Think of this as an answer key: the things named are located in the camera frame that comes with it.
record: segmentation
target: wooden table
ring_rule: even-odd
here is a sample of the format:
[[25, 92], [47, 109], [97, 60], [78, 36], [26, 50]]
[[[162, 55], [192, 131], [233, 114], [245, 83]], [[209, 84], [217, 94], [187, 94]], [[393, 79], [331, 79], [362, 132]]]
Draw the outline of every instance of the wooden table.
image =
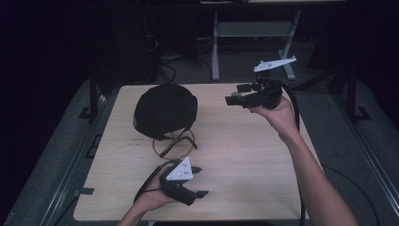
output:
[[[190, 206], [169, 204], [147, 213], [143, 220], [299, 218], [300, 201], [289, 152], [263, 117], [241, 106], [226, 105], [225, 96], [236, 91], [236, 84], [184, 86], [199, 100], [197, 120], [191, 128], [198, 149], [189, 156], [193, 166], [202, 168], [184, 186], [210, 192]], [[80, 196], [75, 219], [120, 220], [147, 177], [165, 162], [153, 152], [152, 139], [138, 133], [132, 124], [136, 103], [150, 87], [120, 89], [85, 183], [94, 192]], [[316, 156], [301, 123], [301, 134]]]

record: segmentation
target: metal frame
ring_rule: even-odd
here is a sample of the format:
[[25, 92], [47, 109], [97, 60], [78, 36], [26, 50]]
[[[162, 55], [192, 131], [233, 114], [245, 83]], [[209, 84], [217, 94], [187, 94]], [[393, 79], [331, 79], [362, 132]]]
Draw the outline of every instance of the metal frame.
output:
[[[280, 59], [286, 59], [294, 39], [301, 10], [296, 10], [291, 22], [220, 22], [217, 11], [214, 19], [214, 50], [212, 52], [212, 79], [218, 81], [219, 61], [217, 56], [218, 37], [286, 37], [283, 49], [279, 50]], [[290, 64], [284, 65], [289, 80], [295, 80]]]

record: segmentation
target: black strap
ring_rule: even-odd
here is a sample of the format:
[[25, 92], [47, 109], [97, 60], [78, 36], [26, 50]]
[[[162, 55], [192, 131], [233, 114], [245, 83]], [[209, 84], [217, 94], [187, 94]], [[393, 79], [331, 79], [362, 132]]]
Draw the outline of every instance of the black strap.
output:
[[187, 129], [184, 129], [184, 130], [180, 133], [179, 139], [168, 137], [169, 139], [174, 139], [175, 141], [173, 141], [166, 149], [164, 149], [164, 150], [159, 154], [159, 157], [161, 157], [161, 158], [165, 157], [165, 155], [167, 155], [167, 154], [170, 152], [170, 150], [172, 150], [172, 148], [173, 148], [177, 143], [179, 143], [180, 141], [182, 141], [182, 140], [184, 140], [184, 139], [187, 139], [188, 141], [190, 141], [191, 145], [193, 145], [193, 147], [194, 147], [195, 149], [197, 149], [197, 144], [196, 144], [196, 142], [194, 142], [194, 140], [193, 140], [191, 137], [181, 137], [182, 134], [185, 133], [186, 131], [188, 131], [188, 130], [187, 130]]
[[149, 178], [147, 178], [147, 180], [144, 182], [144, 184], [141, 186], [141, 188], [137, 191], [136, 195], [135, 195], [135, 199], [133, 200], [133, 203], [135, 203], [135, 201], [138, 199], [138, 197], [140, 197], [140, 195], [142, 195], [144, 192], [146, 192], [146, 188], [149, 185], [150, 181], [152, 181], [152, 179], [156, 176], [156, 174], [158, 174], [158, 172], [160, 172], [162, 170], [162, 168], [164, 166], [166, 166], [167, 164], [170, 163], [175, 163], [176, 160], [170, 160], [164, 164], [162, 164], [161, 166], [158, 166], [153, 173], [149, 176]]

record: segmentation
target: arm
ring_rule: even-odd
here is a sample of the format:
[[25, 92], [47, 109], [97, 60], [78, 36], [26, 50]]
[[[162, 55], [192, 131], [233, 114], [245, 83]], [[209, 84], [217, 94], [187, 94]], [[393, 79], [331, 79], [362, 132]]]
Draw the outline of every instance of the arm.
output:
[[279, 105], [273, 110], [261, 106], [249, 110], [264, 116], [287, 145], [311, 224], [358, 225], [349, 206], [320, 169], [311, 150], [297, 131], [291, 103], [281, 97]]
[[[147, 186], [147, 190], [159, 188], [159, 176], [165, 170], [161, 170]], [[176, 202], [175, 200], [167, 197], [161, 190], [154, 190], [144, 192], [137, 201], [133, 203], [128, 212], [120, 220], [118, 226], [136, 226], [141, 218], [149, 211], [158, 209], [165, 204]]]

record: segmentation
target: person's left hand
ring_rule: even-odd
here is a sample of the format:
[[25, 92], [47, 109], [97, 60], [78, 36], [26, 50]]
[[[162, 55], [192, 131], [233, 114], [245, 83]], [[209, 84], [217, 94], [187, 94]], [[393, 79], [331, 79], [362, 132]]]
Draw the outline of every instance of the person's left hand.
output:
[[148, 212], [151, 210], [158, 209], [168, 203], [176, 202], [175, 200], [165, 195], [165, 193], [161, 189], [158, 189], [161, 187], [161, 184], [159, 182], [159, 177], [166, 169], [167, 168], [161, 170], [158, 174], [156, 174], [156, 176], [147, 185], [146, 190], [153, 190], [153, 191], [144, 192], [136, 200], [135, 204], [139, 205], [142, 208], [142, 210]]

